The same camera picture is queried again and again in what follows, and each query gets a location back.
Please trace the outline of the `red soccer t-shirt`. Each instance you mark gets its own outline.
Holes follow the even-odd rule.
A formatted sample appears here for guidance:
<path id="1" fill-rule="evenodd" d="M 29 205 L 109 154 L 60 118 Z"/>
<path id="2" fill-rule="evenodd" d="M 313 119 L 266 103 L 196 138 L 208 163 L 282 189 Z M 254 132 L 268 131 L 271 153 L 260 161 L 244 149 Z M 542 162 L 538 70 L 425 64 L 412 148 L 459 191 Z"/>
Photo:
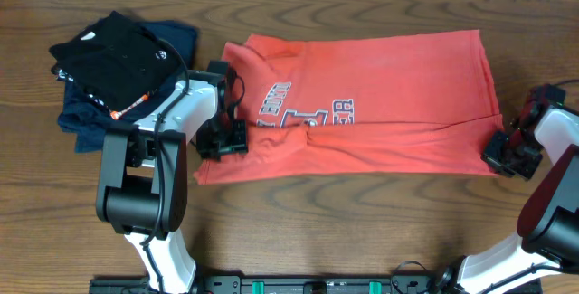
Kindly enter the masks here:
<path id="1" fill-rule="evenodd" d="M 206 159 L 201 185 L 291 175 L 488 175 L 481 155 L 502 129 L 476 30 L 342 41 L 254 34 L 223 59 L 248 125 L 245 154 Z"/>

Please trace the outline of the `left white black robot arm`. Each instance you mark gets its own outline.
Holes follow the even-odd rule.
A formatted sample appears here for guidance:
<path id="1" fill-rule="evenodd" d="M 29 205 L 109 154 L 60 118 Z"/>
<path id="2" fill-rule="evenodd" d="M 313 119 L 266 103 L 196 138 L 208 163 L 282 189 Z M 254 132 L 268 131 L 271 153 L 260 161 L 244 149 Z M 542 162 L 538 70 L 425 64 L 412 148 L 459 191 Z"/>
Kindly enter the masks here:
<path id="1" fill-rule="evenodd" d="M 242 78 L 231 68 L 184 72 L 149 116 L 106 133 L 96 212 L 138 251 L 142 279 L 94 279 L 92 293 L 192 293 L 196 263 L 180 230 L 187 207 L 187 145 L 203 159 L 245 154 L 245 121 L 236 117 Z"/>

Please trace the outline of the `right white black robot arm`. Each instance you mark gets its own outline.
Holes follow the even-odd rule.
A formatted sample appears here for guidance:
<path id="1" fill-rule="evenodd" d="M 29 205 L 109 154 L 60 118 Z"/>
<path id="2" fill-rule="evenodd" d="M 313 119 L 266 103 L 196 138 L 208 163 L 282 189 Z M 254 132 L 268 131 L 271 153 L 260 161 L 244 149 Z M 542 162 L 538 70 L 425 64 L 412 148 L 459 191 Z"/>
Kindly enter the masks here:
<path id="1" fill-rule="evenodd" d="M 438 293 L 540 293 L 542 278 L 578 273 L 578 113 L 548 109 L 533 136 L 553 165 L 522 208 L 516 231 L 448 267 Z"/>

